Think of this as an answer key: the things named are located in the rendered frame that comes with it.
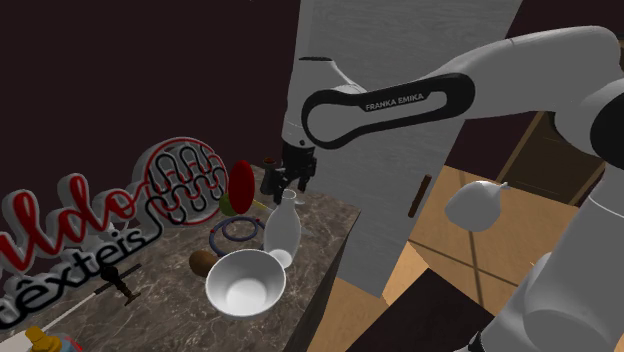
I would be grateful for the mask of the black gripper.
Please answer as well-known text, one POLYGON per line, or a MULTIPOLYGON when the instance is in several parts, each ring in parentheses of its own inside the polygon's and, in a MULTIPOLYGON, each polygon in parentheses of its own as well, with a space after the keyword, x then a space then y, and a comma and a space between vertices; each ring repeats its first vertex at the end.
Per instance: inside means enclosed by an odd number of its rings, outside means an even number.
POLYGON ((315 175, 316 158, 315 147, 301 147, 283 143, 282 167, 273 171, 273 199, 276 205, 282 202, 284 190, 292 180, 298 179, 297 188, 306 191, 310 179, 315 175))

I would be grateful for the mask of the black bottle with brown cap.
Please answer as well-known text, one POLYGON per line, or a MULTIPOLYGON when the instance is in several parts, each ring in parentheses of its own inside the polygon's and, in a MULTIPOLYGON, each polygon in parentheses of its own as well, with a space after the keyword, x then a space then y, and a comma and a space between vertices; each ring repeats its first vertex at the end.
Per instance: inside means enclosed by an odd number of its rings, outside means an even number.
POLYGON ((263 159, 264 176, 261 183, 260 191, 264 195, 273 195, 276 189, 274 185, 276 160, 271 157, 263 159))

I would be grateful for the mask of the white vase bottle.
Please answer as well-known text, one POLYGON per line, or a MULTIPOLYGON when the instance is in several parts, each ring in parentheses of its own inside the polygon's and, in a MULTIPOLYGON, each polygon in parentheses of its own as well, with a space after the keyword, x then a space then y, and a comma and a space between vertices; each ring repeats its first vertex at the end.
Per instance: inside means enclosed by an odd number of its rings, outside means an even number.
POLYGON ((276 258, 284 269, 296 255, 301 239, 301 223, 295 210, 297 194, 285 189, 281 203, 269 216, 264 231, 264 250, 276 258))

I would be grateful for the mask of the red oval paddle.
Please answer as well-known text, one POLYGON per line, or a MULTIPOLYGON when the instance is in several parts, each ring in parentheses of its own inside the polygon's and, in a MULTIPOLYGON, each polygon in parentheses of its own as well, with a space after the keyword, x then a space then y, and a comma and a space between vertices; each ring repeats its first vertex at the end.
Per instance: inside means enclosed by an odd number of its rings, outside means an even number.
POLYGON ((232 209, 238 214, 246 213, 255 196, 255 178, 250 164, 237 161, 230 172, 229 200, 232 209))

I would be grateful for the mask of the green ball with yellow stick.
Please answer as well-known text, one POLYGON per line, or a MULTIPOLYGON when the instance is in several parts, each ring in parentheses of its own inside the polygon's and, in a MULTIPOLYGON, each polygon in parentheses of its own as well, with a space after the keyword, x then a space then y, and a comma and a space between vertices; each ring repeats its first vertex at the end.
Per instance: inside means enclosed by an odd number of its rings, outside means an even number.
MULTIPOLYGON (((273 212, 272 208, 269 208, 267 206, 265 206, 264 204, 253 200, 252 205, 255 207, 258 207, 262 210, 264 210, 265 212, 267 212, 268 214, 271 214, 273 212)), ((230 200, 229 200, 229 195, 227 193, 225 193, 220 199, 219 199, 219 209, 220 211, 226 215, 226 216, 237 216, 238 212, 236 212, 234 210, 234 208, 232 207, 230 200)))

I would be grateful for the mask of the white bowl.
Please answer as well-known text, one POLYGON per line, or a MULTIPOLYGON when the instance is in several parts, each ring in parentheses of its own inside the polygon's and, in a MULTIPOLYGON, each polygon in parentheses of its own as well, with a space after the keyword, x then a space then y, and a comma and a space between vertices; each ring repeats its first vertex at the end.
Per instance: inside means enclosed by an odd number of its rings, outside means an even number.
POLYGON ((286 273, 267 252, 242 249, 227 254, 210 269, 205 280, 209 303, 224 317, 256 319, 281 299, 286 273))

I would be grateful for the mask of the brown egg-shaped fruit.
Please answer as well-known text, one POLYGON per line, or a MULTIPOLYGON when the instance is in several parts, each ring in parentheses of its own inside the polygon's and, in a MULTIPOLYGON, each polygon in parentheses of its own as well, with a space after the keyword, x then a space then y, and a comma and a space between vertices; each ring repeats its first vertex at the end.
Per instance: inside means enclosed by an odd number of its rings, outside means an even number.
POLYGON ((212 267, 219 258, 206 250, 194 251, 188 260, 192 272, 202 278, 206 278, 212 267))

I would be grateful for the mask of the dark robot stand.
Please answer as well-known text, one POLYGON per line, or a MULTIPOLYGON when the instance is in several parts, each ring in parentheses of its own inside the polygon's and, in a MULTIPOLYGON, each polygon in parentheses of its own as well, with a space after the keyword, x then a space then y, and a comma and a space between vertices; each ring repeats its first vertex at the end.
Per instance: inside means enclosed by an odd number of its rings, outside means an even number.
POLYGON ((346 352, 454 352, 493 315, 425 270, 346 352))

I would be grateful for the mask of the black and white rod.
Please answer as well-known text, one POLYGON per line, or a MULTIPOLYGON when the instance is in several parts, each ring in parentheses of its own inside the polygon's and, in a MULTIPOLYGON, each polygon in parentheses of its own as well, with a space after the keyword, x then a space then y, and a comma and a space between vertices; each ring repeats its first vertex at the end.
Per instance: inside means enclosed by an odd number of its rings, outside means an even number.
POLYGON ((135 264, 122 271, 115 268, 115 272, 106 268, 104 277, 97 273, 83 282, 81 278, 71 278, 69 268, 62 269, 60 275, 41 274, 15 280, 15 294, 0 298, 0 341, 22 336, 31 325, 51 331, 106 291, 117 291, 132 301, 140 293, 131 290, 126 279, 140 267, 135 264))

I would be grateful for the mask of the white red lettering sign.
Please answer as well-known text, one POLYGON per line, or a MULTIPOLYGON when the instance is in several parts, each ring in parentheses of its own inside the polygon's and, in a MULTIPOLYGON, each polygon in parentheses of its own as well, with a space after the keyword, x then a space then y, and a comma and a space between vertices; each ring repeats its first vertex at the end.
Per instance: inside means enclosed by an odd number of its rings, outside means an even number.
POLYGON ((228 188, 226 167, 211 147, 174 137, 139 157, 124 189, 92 196, 84 175, 63 177, 57 184, 62 206, 46 217, 33 192, 7 195, 2 214, 12 231, 0 232, 0 269, 12 276, 0 298, 0 331, 158 241, 166 228, 207 222, 228 188))

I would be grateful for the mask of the brown wooden cabinet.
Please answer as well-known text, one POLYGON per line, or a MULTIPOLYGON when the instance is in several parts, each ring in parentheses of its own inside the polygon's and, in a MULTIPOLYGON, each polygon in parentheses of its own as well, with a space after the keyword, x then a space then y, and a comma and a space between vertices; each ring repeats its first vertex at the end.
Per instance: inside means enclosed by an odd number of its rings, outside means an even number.
POLYGON ((538 112, 497 177, 511 187, 579 205, 604 173, 605 163, 572 147, 554 128, 553 112, 538 112))

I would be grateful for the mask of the yellow toy figure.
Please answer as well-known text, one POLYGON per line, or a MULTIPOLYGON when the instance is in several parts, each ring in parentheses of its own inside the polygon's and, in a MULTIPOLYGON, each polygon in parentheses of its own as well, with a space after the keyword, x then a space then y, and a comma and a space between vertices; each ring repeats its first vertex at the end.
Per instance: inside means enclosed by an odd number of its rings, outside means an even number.
POLYGON ((37 326, 25 331, 30 341, 28 352, 84 352, 83 348, 65 333, 47 334, 37 326))

